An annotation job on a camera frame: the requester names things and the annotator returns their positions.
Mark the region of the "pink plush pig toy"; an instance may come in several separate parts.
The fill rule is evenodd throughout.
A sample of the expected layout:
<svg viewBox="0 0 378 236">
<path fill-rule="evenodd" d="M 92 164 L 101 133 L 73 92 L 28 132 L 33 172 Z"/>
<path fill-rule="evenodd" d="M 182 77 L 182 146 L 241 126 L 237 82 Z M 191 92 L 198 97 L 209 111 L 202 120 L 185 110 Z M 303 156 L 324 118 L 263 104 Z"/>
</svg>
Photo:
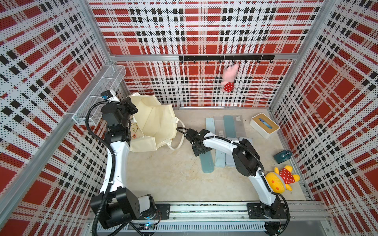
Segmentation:
<svg viewBox="0 0 378 236">
<path fill-rule="evenodd" d="M 232 92 L 235 86 L 235 80 L 239 71 L 239 64 L 234 64 L 227 67 L 223 71 L 222 82 L 221 82 L 221 91 L 222 92 Z"/>
</svg>

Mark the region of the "yellow plush toy red dress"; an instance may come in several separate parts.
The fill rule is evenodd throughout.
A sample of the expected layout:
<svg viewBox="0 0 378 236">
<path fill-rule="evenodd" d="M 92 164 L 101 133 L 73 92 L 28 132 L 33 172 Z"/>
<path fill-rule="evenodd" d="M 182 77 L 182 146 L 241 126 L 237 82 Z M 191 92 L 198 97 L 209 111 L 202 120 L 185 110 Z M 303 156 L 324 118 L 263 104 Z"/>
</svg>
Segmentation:
<svg viewBox="0 0 378 236">
<path fill-rule="evenodd" d="M 300 176 L 293 174 L 293 167 L 286 165 L 281 170 L 275 167 L 273 172 L 268 173 L 266 180 L 275 193 L 284 193 L 286 190 L 292 191 L 291 184 L 299 182 Z"/>
</svg>

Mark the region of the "white tissue box wooden lid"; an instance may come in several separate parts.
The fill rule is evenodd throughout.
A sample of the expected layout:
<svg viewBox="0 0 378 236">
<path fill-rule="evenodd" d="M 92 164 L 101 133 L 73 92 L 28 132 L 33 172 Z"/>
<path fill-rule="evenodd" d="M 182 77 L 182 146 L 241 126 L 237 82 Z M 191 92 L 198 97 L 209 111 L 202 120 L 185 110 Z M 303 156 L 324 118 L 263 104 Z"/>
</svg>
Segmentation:
<svg viewBox="0 0 378 236">
<path fill-rule="evenodd" d="M 259 113 L 252 117 L 250 126 L 266 139 L 269 139 L 273 134 L 280 130 L 280 127 L 264 113 Z"/>
</svg>

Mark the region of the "mint green pencil case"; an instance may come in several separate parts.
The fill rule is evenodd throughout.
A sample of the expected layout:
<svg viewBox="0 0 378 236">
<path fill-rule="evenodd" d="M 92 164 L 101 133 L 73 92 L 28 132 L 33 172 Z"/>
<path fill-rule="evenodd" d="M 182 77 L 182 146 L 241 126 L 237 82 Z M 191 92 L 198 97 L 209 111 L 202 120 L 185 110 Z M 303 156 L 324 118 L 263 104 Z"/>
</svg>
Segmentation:
<svg viewBox="0 0 378 236">
<path fill-rule="evenodd" d="M 226 153 L 220 150 L 215 151 L 215 167 L 224 168 L 226 166 L 225 163 Z"/>
</svg>

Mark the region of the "black wall hook rail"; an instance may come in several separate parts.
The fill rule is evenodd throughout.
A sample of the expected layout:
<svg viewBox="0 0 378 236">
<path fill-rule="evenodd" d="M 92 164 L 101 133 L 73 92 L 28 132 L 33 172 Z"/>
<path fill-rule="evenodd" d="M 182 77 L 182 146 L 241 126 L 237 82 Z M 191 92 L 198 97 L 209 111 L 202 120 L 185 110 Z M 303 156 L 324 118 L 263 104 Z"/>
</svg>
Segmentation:
<svg viewBox="0 0 378 236">
<path fill-rule="evenodd" d="M 198 61 L 273 61 L 275 55 L 215 55 L 215 56 L 179 56 L 181 62 L 198 62 Z"/>
</svg>

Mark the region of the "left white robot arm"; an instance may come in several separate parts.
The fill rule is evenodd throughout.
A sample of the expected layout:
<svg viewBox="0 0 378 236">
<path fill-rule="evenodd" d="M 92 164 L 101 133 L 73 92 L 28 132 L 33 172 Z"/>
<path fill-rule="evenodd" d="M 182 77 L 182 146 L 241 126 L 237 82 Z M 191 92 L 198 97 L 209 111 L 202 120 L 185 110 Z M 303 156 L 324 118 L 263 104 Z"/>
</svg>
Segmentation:
<svg viewBox="0 0 378 236">
<path fill-rule="evenodd" d="M 106 121 L 105 137 L 96 135 L 89 126 L 92 111 L 101 107 L 102 118 Z M 152 195 L 137 197 L 127 188 L 126 163 L 131 147 L 131 116 L 137 108 L 127 98 L 120 101 L 115 96 L 102 95 L 102 101 L 88 110 L 85 126 L 88 133 L 107 149 L 107 164 L 103 185 L 98 195 L 91 198 L 90 207 L 94 212 L 92 235 L 97 235 L 97 227 L 116 227 L 111 235 L 116 235 L 125 226 L 140 218 L 153 218 L 158 211 Z"/>
</svg>

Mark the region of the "cream floral canvas bag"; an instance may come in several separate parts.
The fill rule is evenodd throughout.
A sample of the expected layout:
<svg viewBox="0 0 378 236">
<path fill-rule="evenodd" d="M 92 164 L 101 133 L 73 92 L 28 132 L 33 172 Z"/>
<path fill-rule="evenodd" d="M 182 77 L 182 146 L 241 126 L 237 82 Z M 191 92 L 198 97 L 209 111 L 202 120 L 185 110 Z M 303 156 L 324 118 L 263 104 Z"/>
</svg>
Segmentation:
<svg viewBox="0 0 378 236">
<path fill-rule="evenodd" d="M 131 152 L 156 151 L 163 146 L 168 146 L 171 150 L 181 147 L 184 136 L 177 147 L 172 146 L 177 135 L 177 124 L 183 124 L 175 116 L 172 105 L 162 105 L 155 96 L 138 93 L 129 98 L 138 109 L 131 119 Z"/>
</svg>

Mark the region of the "light blue pencil case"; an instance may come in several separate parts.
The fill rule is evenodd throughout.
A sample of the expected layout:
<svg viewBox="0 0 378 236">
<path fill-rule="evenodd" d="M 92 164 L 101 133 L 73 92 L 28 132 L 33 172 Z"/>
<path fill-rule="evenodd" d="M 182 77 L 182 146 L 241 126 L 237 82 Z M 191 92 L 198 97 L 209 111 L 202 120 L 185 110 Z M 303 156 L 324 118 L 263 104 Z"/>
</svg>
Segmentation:
<svg viewBox="0 0 378 236">
<path fill-rule="evenodd" d="M 235 161 L 232 155 L 225 155 L 225 165 L 228 167 L 236 167 Z"/>
<path fill-rule="evenodd" d="M 244 140 L 244 139 L 248 140 L 249 143 L 250 143 L 251 145 L 253 145 L 253 140 L 252 140 L 252 138 L 240 137 L 240 138 L 239 138 L 239 141 L 242 141 L 242 140 Z"/>
</svg>

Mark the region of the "transparent grey pencil case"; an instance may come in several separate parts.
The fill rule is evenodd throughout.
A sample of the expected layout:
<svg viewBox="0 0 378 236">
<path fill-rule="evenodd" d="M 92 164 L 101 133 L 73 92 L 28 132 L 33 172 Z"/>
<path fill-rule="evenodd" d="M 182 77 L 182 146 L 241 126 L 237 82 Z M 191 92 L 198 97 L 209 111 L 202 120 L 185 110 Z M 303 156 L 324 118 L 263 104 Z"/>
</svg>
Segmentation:
<svg viewBox="0 0 378 236">
<path fill-rule="evenodd" d="M 234 126 L 237 138 L 246 138 L 246 130 L 244 126 L 244 121 L 242 115 L 233 115 Z"/>
</svg>

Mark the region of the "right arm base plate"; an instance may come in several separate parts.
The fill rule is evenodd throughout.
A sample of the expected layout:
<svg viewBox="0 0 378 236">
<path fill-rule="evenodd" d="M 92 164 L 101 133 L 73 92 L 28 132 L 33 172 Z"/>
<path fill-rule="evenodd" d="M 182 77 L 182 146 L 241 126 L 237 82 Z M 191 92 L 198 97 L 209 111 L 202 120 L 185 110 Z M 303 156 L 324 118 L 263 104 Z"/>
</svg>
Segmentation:
<svg viewBox="0 0 378 236">
<path fill-rule="evenodd" d="M 287 209 L 285 204 L 280 203 L 276 209 L 261 203 L 248 203 L 247 213 L 250 219 L 287 219 Z"/>
</svg>

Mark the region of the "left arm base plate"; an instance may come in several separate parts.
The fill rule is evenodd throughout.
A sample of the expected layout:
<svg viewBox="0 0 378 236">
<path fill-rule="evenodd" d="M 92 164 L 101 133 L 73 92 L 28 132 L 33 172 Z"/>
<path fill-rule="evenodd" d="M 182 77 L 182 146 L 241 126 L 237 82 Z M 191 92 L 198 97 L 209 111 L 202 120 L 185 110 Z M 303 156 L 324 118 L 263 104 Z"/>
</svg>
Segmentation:
<svg viewBox="0 0 378 236">
<path fill-rule="evenodd" d="M 156 204 L 155 211 L 149 214 L 146 218 L 168 220 L 170 217 L 170 208 L 171 204 Z"/>
</svg>

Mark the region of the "small green circuit board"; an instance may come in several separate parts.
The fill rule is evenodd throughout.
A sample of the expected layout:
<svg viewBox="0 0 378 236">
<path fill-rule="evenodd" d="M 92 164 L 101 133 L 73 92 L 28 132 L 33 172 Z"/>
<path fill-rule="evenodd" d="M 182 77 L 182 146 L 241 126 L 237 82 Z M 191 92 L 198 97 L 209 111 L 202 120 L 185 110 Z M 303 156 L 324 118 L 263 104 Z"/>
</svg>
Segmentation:
<svg viewBox="0 0 378 236">
<path fill-rule="evenodd" d="M 154 231 L 155 230 L 155 224 L 152 223 L 139 223 L 138 229 L 140 231 Z"/>
</svg>

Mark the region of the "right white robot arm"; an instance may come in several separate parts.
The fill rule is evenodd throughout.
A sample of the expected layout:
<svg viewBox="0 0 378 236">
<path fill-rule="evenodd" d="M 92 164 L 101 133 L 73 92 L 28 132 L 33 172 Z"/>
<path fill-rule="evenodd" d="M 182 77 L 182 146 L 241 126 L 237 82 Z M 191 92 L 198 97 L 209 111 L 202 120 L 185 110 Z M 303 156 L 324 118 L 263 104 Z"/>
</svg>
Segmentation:
<svg viewBox="0 0 378 236">
<path fill-rule="evenodd" d="M 198 132 L 194 129 L 178 127 L 176 130 L 182 133 L 183 137 L 191 143 L 195 156 L 206 154 L 212 149 L 231 155 L 236 170 L 247 177 L 255 188 L 263 215 L 266 218 L 273 219 L 285 216 L 287 220 L 291 219 L 286 199 L 282 194 L 275 193 L 270 187 L 260 156 L 247 139 L 230 140 L 205 129 Z"/>
</svg>

